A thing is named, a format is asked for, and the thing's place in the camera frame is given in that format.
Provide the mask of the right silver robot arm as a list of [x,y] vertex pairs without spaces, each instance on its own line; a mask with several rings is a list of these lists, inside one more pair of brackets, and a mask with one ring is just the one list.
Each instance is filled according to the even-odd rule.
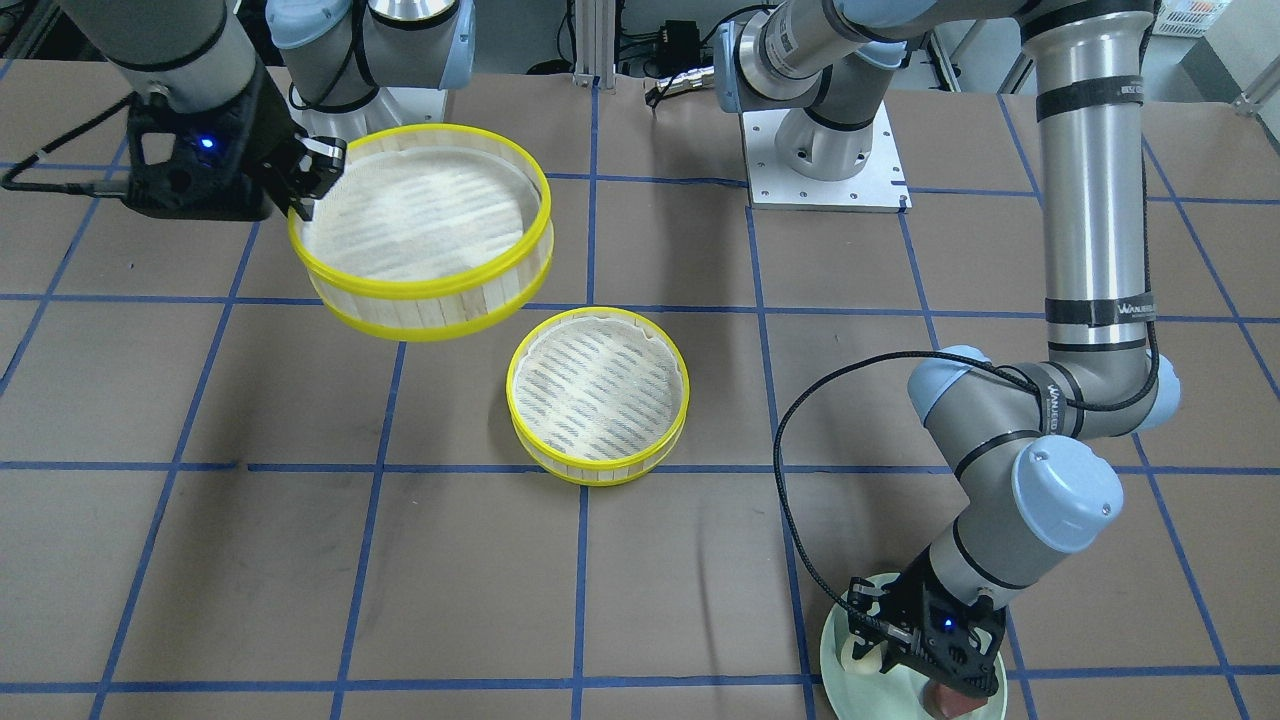
[[394,126],[392,88],[453,90],[474,68],[471,1],[269,1],[282,91],[228,1],[64,1],[131,85],[115,196],[156,219],[310,219],[351,141]]

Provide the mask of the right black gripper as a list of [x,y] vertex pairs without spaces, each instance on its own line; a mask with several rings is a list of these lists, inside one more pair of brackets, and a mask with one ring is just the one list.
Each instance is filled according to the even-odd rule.
[[260,222],[274,210],[310,222],[344,173],[348,149],[339,137],[303,136],[262,63],[232,100],[205,111],[133,94],[125,141],[125,206],[200,222]]

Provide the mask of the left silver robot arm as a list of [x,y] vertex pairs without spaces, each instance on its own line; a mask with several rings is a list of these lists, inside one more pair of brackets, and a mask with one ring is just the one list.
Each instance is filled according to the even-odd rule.
[[1117,519],[1124,488],[1089,442],[1166,421],[1180,386],[1160,352],[1142,122],[1155,1],[783,1],[716,29],[726,111],[785,110],[801,176],[852,176],[891,68],[954,20],[1011,20],[1036,76],[1046,355],[998,365],[915,351],[914,411],[964,510],[895,578],[829,591],[835,664],[923,682],[947,717],[1002,688],[1009,605]]

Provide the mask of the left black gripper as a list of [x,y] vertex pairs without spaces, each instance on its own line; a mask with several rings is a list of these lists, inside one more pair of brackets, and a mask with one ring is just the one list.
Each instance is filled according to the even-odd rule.
[[896,579],[852,577],[845,596],[849,669],[920,673],[970,697],[1001,689],[998,648],[1006,611],[988,597],[965,603],[945,588],[923,551]]

